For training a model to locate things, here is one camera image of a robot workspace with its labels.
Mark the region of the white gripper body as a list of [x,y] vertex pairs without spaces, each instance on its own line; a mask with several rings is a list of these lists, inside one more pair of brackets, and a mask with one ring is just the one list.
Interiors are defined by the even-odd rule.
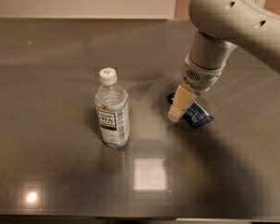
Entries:
[[196,93],[208,91],[220,78],[223,67],[211,70],[201,68],[186,56],[181,76],[183,80],[189,84]]

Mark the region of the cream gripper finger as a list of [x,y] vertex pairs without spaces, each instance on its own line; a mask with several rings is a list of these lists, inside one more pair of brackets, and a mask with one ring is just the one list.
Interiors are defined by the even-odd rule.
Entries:
[[173,103],[168,112],[168,118],[172,122],[178,122],[187,109],[194,103],[196,94],[189,84],[179,85],[175,91]]

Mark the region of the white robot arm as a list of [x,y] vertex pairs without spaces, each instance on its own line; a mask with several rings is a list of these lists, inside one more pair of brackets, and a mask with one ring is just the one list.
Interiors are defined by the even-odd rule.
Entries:
[[196,32],[182,70],[184,83],[168,112],[170,121],[177,122],[216,83],[238,47],[280,75],[280,16],[266,10],[265,1],[190,0]]

